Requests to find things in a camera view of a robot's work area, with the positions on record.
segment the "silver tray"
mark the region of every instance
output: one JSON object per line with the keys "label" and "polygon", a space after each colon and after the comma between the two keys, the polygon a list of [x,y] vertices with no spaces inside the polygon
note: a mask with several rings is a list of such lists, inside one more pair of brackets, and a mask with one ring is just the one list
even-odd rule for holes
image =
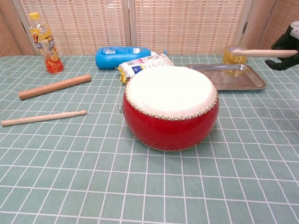
{"label": "silver tray", "polygon": [[218,90],[260,90],[266,83],[245,64],[189,64],[207,76]]}

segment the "yellow bottle cap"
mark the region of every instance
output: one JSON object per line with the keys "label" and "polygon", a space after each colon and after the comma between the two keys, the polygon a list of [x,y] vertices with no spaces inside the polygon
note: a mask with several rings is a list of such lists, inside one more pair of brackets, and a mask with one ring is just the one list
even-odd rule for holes
{"label": "yellow bottle cap", "polygon": [[38,12],[29,13],[29,17],[30,17],[31,20],[39,20],[41,18],[41,16],[39,15]]}

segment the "woven screen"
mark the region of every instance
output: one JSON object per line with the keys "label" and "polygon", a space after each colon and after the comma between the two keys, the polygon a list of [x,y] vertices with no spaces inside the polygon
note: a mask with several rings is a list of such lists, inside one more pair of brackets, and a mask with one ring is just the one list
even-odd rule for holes
{"label": "woven screen", "polygon": [[270,49],[271,45],[286,31],[293,21],[299,21],[299,1],[279,0],[276,4],[265,37],[262,49]]}
{"label": "woven screen", "polygon": [[62,55],[95,54],[108,45],[125,46],[121,0],[20,0],[27,19],[38,11],[49,24]]}
{"label": "woven screen", "polygon": [[131,2],[138,46],[158,53],[213,54],[233,42],[245,0]]}
{"label": "woven screen", "polygon": [[0,8],[0,56],[22,55]]}
{"label": "woven screen", "polygon": [[31,42],[24,31],[18,12],[11,0],[1,0],[0,6],[7,20],[8,26],[20,46],[23,55],[35,55]]}
{"label": "woven screen", "polygon": [[249,14],[248,25],[240,42],[249,49],[257,49],[275,0],[256,0]]}

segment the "white drum head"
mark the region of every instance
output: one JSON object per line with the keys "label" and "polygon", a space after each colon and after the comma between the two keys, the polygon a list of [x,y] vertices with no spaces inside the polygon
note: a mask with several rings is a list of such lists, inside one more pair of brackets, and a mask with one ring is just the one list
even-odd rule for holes
{"label": "white drum head", "polygon": [[162,119],[200,116],[214,107],[218,97],[204,74],[178,66],[138,72],[127,83],[125,94],[136,109]]}

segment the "drumstick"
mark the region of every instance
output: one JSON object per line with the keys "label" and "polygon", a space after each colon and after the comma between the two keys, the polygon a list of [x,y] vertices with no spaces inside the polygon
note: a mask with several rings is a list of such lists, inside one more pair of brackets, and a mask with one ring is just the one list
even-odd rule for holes
{"label": "drumstick", "polygon": [[63,112],[63,113],[56,113],[56,114],[29,117],[29,118],[4,120],[1,122],[1,124],[2,124],[2,126],[10,126],[10,125],[18,125],[18,124],[25,124],[25,123],[45,121],[45,120],[69,118],[69,117],[75,117],[78,115],[86,115],[86,114],[87,114],[87,111]]}
{"label": "drumstick", "polygon": [[79,76],[76,78],[71,78],[71,79],[61,81],[61,82],[57,82],[57,83],[37,87],[37,88],[31,89],[31,90],[19,92],[19,98],[22,100],[28,99],[31,97],[36,97],[39,95],[43,95],[45,93],[54,92],[56,90],[61,90],[61,89],[64,89],[64,88],[67,88],[70,86],[78,85],[81,83],[86,83],[89,81],[91,81],[91,77],[89,74],[87,74],[84,76]]}
{"label": "drumstick", "polygon": [[240,50],[232,51],[236,56],[253,56],[253,57],[291,57],[297,54],[296,50]]}

